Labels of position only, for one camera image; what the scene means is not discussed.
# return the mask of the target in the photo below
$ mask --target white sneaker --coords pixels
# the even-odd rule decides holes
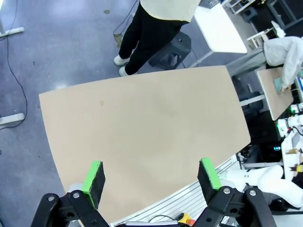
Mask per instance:
[[[124,67],[124,66],[121,67],[121,68],[119,69],[119,74],[120,74],[121,77],[130,76],[130,75],[128,75],[128,74],[126,73],[125,67]]]
[[[121,66],[121,65],[124,65],[124,64],[128,63],[128,62],[129,62],[129,59],[130,59],[130,58],[122,59],[122,58],[120,57],[120,55],[118,54],[118,56],[116,56],[116,57],[114,58],[114,63],[115,63],[117,66]]]

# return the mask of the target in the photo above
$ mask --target black stool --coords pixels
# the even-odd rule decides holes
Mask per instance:
[[[176,37],[148,61],[151,66],[165,70],[174,70],[188,56],[191,51],[191,39],[183,32]]]
[[[241,15],[243,17],[243,20],[249,23],[253,17],[258,15],[258,12],[255,10],[255,8],[249,7],[248,9],[244,10]]]

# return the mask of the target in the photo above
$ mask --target table leg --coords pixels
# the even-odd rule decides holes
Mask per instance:
[[[1,18],[1,10],[0,10],[0,37],[4,37],[7,35],[19,33],[19,32],[24,32],[24,27],[18,27],[14,28],[8,31],[4,31],[3,23],[2,23],[2,18]]]
[[[248,6],[250,6],[252,3],[254,3],[255,0],[250,0],[247,4],[245,4],[244,6],[242,6],[239,10],[237,10],[234,14],[238,14],[240,12],[242,12],[244,9],[246,9]]]
[[[192,63],[188,68],[193,68],[195,67],[197,64],[201,63],[204,59],[208,58],[210,55],[212,55],[213,51],[208,52],[206,55],[204,55],[202,58],[200,58],[199,60],[197,60],[196,62]]]
[[[241,106],[244,106],[244,105],[248,105],[248,104],[260,101],[262,99],[265,99],[265,95],[260,95],[260,96],[254,97],[254,98],[243,100],[240,102],[240,104],[241,104]]]
[[[18,113],[18,114],[6,116],[6,117],[0,117],[0,126],[7,124],[7,123],[22,121],[24,119],[24,117],[25,116],[23,113],[21,113],[21,114]]]

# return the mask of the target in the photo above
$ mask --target white desk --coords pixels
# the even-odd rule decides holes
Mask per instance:
[[[276,92],[274,80],[281,77],[282,68],[259,70],[257,75],[264,91],[271,118],[275,121],[291,105],[294,98],[289,89],[282,94]]]
[[[190,68],[214,52],[247,53],[244,42],[221,4],[212,9],[198,6],[194,18],[211,50]]]
[[[286,154],[286,152],[293,148],[303,148],[303,137],[300,136],[296,130],[291,131],[290,134],[285,138],[285,140],[281,144],[281,151],[284,163],[284,175],[285,179],[290,181],[294,177],[294,172],[290,171],[290,167],[294,167],[296,164],[300,164],[300,156],[302,156],[302,154],[300,153],[290,155]]]

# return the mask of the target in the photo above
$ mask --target person in white hoodie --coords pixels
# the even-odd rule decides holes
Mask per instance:
[[[231,77],[256,70],[262,65],[283,66],[281,91],[290,88],[303,63],[303,37],[270,39],[264,45],[226,65]]]
[[[137,73],[178,34],[184,24],[191,21],[199,3],[200,0],[140,0],[119,54],[114,58],[116,65],[126,64],[119,70],[120,76]]]

